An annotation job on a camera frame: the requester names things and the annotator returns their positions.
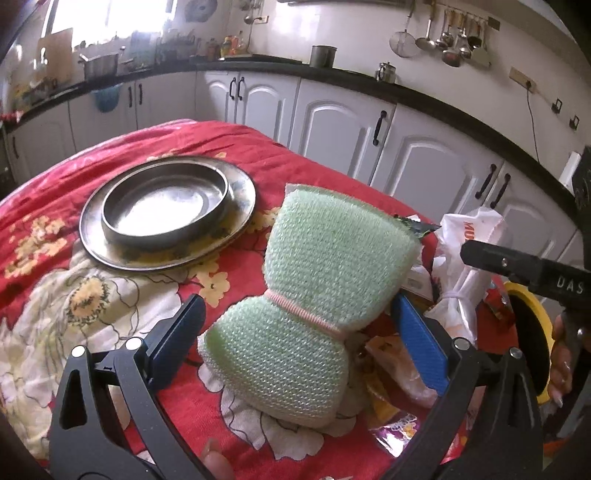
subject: kitchen counter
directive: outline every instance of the kitchen counter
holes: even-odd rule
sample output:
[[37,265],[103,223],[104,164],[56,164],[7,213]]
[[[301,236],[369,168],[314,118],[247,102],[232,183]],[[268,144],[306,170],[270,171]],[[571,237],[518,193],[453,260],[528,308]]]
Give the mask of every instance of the kitchen counter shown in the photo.
[[154,68],[140,70],[114,78],[98,79],[81,82],[59,91],[47,100],[35,105],[23,117],[21,122],[27,122],[38,114],[80,95],[122,82],[131,82],[145,77],[174,73],[198,72],[211,70],[230,70],[241,72],[261,72],[281,75],[297,76],[307,80],[314,80],[330,85],[354,90],[371,95],[386,102],[401,103],[410,108],[443,121],[464,134],[480,142],[488,149],[510,162],[517,169],[527,175],[535,184],[543,189],[568,216],[576,222],[576,207],[574,197],[552,174],[540,165],[521,147],[501,135],[499,132],[484,124],[467,113],[444,103],[424,93],[400,85],[378,83],[372,77],[338,69],[316,69],[306,64],[270,63],[260,61],[214,61],[190,64],[180,61],[173,64],[160,65]]

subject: pink elastic band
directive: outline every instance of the pink elastic band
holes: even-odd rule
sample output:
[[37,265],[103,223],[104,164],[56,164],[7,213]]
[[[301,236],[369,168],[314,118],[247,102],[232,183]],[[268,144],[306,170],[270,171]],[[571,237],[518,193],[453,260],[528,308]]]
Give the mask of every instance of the pink elastic band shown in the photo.
[[339,342],[344,342],[347,338],[347,333],[341,330],[339,327],[327,322],[318,315],[314,315],[313,313],[304,310],[297,303],[285,298],[276,291],[267,290],[265,292],[265,297],[271,300],[278,307],[281,307],[289,313],[296,315],[297,317],[304,320],[308,325],[316,327],[318,330],[320,330],[322,333],[325,333],[329,337],[338,340]]

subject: plastic bag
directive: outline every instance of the plastic bag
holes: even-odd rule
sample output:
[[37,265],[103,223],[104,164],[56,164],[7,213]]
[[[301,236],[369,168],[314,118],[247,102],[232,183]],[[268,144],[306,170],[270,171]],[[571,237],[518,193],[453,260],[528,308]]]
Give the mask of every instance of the plastic bag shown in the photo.
[[464,265],[460,249],[466,240],[508,247],[511,236],[507,224],[498,212],[480,207],[467,215],[444,215],[435,235],[439,242],[431,276],[440,287],[440,297],[425,317],[441,323],[452,338],[464,337],[476,345],[476,307],[492,274]]

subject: green scrub sponge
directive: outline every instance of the green scrub sponge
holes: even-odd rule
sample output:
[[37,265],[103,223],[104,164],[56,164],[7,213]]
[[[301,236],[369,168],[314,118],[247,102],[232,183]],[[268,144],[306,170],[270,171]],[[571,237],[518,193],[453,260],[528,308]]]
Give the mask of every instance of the green scrub sponge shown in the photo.
[[[350,197],[296,186],[286,195],[265,257],[269,290],[329,330],[373,321],[420,250],[396,218]],[[338,335],[268,296],[230,307],[201,337],[206,365],[255,408],[317,428],[335,419],[348,379]]]

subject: cabinet door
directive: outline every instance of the cabinet door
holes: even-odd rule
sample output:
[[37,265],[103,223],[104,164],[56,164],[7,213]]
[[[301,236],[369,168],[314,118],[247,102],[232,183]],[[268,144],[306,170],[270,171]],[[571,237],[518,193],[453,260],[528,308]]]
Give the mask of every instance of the cabinet door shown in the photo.
[[18,184],[76,153],[67,102],[39,114],[11,136],[12,170]]
[[[571,239],[567,247],[558,257],[558,261],[563,264],[571,265],[572,267],[584,268],[583,266],[583,235],[577,230],[574,237]],[[554,319],[562,313],[564,307],[556,300],[542,298],[541,304],[544,306],[550,320]]]
[[392,121],[392,104],[302,80],[295,112],[290,150],[369,184]]
[[300,79],[295,77],[241,74],[236,91],[236,123],[287,145],[299,84]]
[[455,128],[397,105],[371,186],[439,222],[480,206],[503,163]]
[[138,128],[196,119],[195,72],[167,73],[135,82]]
[[137,129],[134,82],[121,86],[118,103],[110,112],[99,110],[95,95],[88,93],[70,100],[70,122],[78,152]]
[[237,77],[238,72],[197,74],[197,120],[219,120],[231,124],[236,122]]
[[576,230],[549,196],[508,163],[484,205],[505,218],[513,236],[512,248],[538,257],[556,260]]

